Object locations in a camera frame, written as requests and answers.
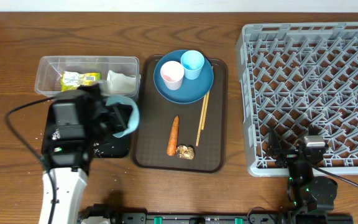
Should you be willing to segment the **pile of white rice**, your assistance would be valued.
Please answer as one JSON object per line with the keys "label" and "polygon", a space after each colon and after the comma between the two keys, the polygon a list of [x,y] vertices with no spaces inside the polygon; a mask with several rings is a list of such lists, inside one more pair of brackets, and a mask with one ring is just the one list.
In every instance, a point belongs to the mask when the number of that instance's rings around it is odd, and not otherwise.
{"label": "pile of white rice", "polygon": [[60,133],[59,129],[56,128],[54,129],[54,131],[52,132],[52,137],[50,139],[50,141],[48,142],[48,144],[45,144],[43,146],[43,153],[55,153],[55,152],[62,152],[64,150],[65,147],[74,147],[74,146],[80,146],[80,147],[87,147],[90,146],[93,149],[94,152],[94,156],[95,157],[101,157],[103,154],[107,155],[107,152],[104,152],[104,150],[102,149],[102,147],[111,142],[112,139],[114,139],[115,136],[113,135],[113,133],[107,133],[105,136],[103,136],[101,139],[97,138],[96,140],[94,139],[87,139],[84,138],[82,136],[80,137],[70,137],[70,136],[66,136],[64,137],[63,134]]}

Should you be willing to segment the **white napkin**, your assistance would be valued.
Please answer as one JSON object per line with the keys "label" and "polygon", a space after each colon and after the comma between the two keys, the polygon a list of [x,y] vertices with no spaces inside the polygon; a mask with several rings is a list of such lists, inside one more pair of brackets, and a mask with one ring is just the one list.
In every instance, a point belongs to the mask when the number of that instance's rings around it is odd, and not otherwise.
{"label": "white napkin", "polygon": [[130,94],[135,91],[135,77],[128,77],[123,73],[108,71],[107,79],[98,83],[105,95]]}

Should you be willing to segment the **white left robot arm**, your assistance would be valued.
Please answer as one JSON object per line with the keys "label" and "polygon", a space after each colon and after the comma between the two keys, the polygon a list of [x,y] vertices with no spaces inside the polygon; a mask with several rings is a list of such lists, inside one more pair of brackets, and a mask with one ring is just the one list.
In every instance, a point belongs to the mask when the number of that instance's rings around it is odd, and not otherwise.
{"label": "white left robot arm", "polygon": [[99,85],[57,94],[48,109],[42,162],[44,195],[40,223],[76,223],[88,185],[94,144],[136,130],[139,109],[122,95],[106,96]]}

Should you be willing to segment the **orange carrot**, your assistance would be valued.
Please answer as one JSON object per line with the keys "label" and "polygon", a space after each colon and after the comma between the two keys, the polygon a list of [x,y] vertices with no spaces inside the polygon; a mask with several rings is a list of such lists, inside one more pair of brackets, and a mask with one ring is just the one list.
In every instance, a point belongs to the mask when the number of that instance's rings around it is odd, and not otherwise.
{"label": "orange carrot", "polygon": [[180,122],[179,116],[176,115],[173,120],[172,128],[170,131],[170,136],[169,136],[169,140],[168,140],[168,146],[167,146],[167,155],[168,156],[174,156],[176,153],[179,122]]}

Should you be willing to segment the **light blue bowl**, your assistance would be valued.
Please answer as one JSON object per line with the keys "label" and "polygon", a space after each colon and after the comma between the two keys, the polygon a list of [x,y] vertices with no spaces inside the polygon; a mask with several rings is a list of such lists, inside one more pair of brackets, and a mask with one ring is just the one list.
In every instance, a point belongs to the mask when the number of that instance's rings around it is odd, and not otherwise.
{"label": "light blue bowl", "polygon": [[123,136],[133,133],[138,128],[140,122],[140,113],[136,102],[132,98],[122,95],[113,95],[107,98],[106,106],[111,106],[116,103],[132,107],[132,113],[129,116],[127,128],[121,132],[113,134],[113,136],[116,138],[122,138]]}

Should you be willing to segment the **brown mushroom piece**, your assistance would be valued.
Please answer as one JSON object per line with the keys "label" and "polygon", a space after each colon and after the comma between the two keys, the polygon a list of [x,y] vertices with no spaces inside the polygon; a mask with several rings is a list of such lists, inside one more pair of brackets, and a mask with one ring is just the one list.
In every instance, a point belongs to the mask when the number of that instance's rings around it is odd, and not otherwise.
{"label": "brown mushroom piece", "polygon": [[195,157],[195,151],[191,146],[179,145],[176,149],[177,157],[181,159],[192,160]]}

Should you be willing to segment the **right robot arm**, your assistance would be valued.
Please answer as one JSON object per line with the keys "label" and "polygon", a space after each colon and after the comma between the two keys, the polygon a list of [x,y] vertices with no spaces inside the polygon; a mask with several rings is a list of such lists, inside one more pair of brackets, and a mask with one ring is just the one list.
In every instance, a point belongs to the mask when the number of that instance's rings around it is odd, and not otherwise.
{"label": "right robot arm", "polygon": [[287,167],[287,195],[295,207],[281,217],[282,223],[327,223],[326,213],[334,209],[337,182],[325,176],[316,177],[313,166],[323,160],[328,145],[310,127],[294,149],[284,149],[278,134],[270,127],[267,155],[277,167]]}

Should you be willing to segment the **yellow green snack wrapper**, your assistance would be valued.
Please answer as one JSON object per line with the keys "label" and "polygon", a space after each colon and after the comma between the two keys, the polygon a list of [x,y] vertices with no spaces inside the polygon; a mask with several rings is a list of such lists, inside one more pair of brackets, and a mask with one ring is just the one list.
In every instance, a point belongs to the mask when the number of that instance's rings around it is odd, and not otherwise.
{"label": "yellow green snack wrapper", "polygon": [[64,72],[60,80],[62,91],[74,90],[79,86],[91,86],[101,79],[100,73]]}

